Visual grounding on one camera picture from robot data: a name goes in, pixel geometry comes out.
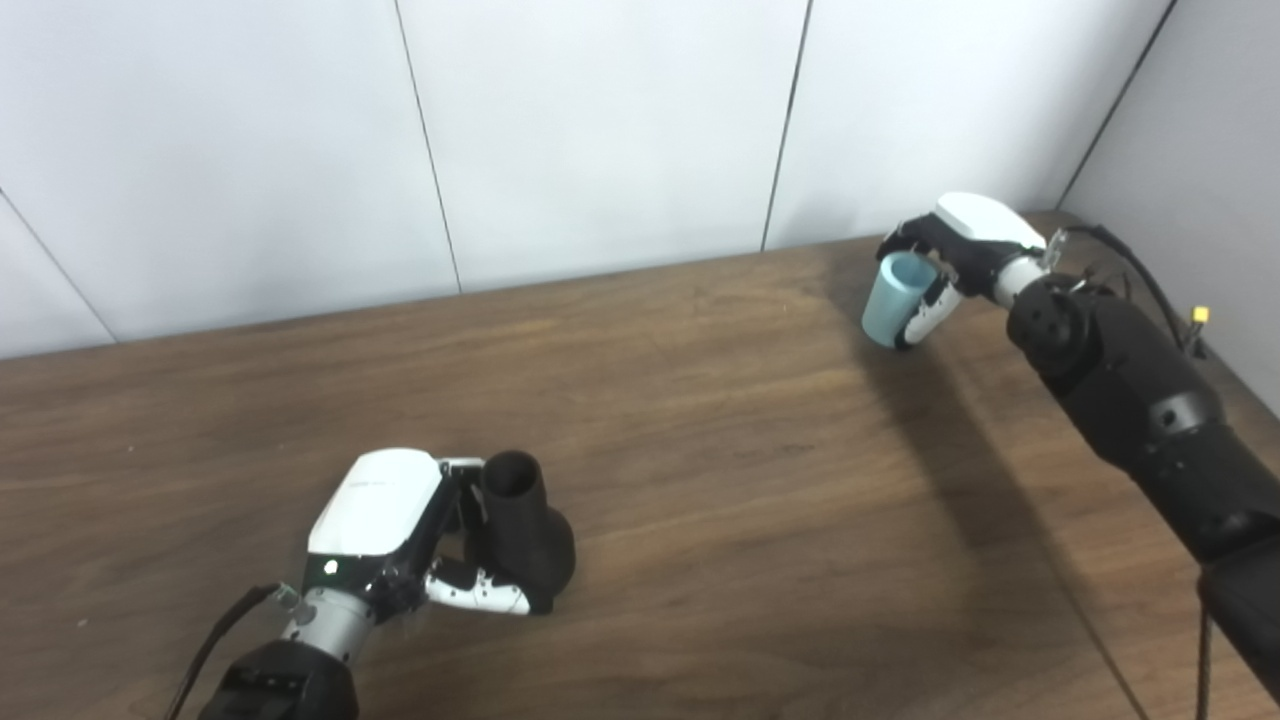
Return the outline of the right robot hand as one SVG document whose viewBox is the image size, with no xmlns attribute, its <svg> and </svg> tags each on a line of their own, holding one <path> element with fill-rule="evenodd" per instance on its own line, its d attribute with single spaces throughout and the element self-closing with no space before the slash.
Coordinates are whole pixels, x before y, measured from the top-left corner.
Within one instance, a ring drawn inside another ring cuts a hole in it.
<svg viewBox="0 0 1280 720">
<path fill-rule="evenodd" d="M 968 299 L 1010 309 L 1047 275 L 1046 238 L 995 199 L 942 195 L 933 209 L 901 222 L 876 251 L 878 275 L 863 315 L 878 345 L 918 346 Z"/>
</svg>

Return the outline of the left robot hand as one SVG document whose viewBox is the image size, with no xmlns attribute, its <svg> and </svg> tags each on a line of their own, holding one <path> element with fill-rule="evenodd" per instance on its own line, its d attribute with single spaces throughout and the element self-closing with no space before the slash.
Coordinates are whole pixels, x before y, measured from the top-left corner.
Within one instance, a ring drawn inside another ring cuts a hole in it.
<svg viewBox="0 0 1280 720">
<path fill-rule="evenodd" d="M 480 457 L 435 459 L 416 448 L 357 457 L 308 534 L 302 596 L 343 596 L 381 624 L 425 603 L 480 612 L 544 615 L 550 597 L 495 562 L 440 556 L 445 536 L 483 527 Z"/>
</svg>

